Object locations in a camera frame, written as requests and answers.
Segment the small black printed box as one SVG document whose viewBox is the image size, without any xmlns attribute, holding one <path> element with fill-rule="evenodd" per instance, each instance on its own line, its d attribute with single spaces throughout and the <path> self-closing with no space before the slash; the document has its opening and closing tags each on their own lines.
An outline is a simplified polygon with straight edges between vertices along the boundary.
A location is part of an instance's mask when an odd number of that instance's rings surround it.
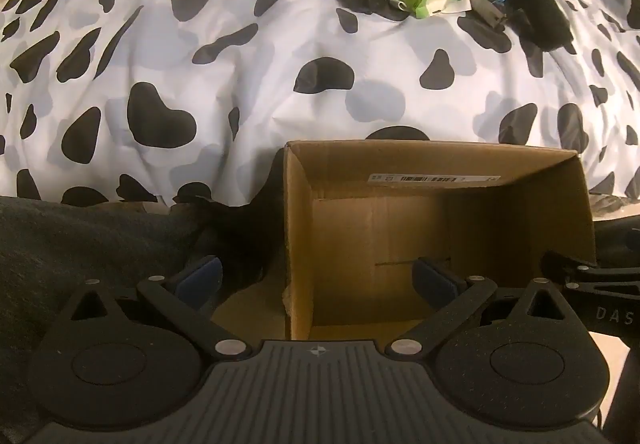
<svg viewBox="0 0 640 444">
<path fill-rule="evenodd" d="M 470 0 L 472 11 L 494 30 L 504 27 L 514 13 L 512 0 Z"/>
</svg>

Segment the brown cardboard box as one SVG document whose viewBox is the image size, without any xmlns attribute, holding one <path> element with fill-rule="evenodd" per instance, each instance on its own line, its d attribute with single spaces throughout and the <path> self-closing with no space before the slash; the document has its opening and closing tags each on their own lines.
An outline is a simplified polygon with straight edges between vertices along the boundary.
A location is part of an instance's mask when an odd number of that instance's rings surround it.
<svg viewBox="0 0 640 444">
<path fill-rule="evenodd" d="M 288 337 L 387 342 L 433 311 L 425 258 L 523 287 L 546 253 L 593 262 L 573 151 L 463 142 L 298 141 L 283 156 Z"/>
</svg>

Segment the dark grey fabric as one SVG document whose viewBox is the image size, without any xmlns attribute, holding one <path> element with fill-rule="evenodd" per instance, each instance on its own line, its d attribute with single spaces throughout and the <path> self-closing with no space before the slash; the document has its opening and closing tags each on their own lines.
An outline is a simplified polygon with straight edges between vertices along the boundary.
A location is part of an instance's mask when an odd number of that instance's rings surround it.
<svg viewBox="0 0 640 444">
<path fill-rule="evenodd" d="M 266 192 L 240 207 L 186 199 L 167 213 L 2 198 L 2 442 L 20 442 L 38 427 L 26 384 L 28 363 L 77 286 L 97 279 L 131 287 L 213 256 L 221 262 L 222 282 L 204 295 L 201 308 L 211 316 L 266 275 L 282 234 L 283 201 Z"/>
</svg>

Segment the cow print blanket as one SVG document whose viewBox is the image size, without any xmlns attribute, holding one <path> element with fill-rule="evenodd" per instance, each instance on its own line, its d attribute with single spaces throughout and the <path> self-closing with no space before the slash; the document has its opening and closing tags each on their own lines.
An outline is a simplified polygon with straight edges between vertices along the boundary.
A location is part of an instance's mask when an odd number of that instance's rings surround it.
<svg viewBox="0 0 640 444">
<path fill-rule="evenodd" d="M 473 13 L 342 0 L 1 0 L 1 191 L 72 205 L 249 201 L 293 140 L 577 152 L 639 196 L 639 0 L 555 0 L 544 52 Z"/>
</svg>

